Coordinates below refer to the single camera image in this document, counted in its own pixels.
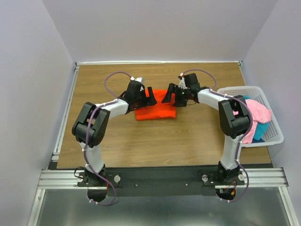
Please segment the orange t shirt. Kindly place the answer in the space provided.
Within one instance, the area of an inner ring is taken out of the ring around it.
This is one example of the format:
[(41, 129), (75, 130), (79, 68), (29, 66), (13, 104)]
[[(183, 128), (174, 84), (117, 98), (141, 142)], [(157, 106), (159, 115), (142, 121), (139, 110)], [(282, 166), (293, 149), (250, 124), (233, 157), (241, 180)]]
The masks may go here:
[(135, 119), (137, 121), (175, 119), (176, 107), (173, 106), (173, 103), (161, 103), (167, 93), (167, 90), (154, 89), (153, 93), (157, 103), (154, 106), (137, 109), (135, 111)]

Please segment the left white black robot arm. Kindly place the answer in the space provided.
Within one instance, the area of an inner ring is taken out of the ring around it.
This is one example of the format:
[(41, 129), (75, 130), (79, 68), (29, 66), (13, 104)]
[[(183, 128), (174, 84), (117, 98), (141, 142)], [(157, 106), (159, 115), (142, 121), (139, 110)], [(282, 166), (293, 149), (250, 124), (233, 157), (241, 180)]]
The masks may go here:
[(156, 104), (152, 87), (145, 87), (140, 77), (130, 80), (126, 91), (112, 101), (102, 104), (86, 102), (83, 105), (71, 130), (82, 148), (85, 160), (84, 172), (74, 175), (78, 183), (101, 186), (104, 182), (105, 164), (100, 143), (109, 120)]

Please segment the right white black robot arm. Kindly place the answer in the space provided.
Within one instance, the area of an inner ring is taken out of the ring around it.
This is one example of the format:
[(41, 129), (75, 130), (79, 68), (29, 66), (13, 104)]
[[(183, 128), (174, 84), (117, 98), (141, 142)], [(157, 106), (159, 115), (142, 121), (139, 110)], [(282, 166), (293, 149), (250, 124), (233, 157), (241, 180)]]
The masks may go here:
[(223, 155), (218, 163), (217, 181), (228, 184), (239, 175), (243, 139), (252, 128), (253, 119), (242, 96), (229, 96), (202, 87), (195, 73), (181, 74), (179, 84), (170, 83), (161, 103), (185, 107), (188, 100), (218, 110), (220, 127), (225, 135)]

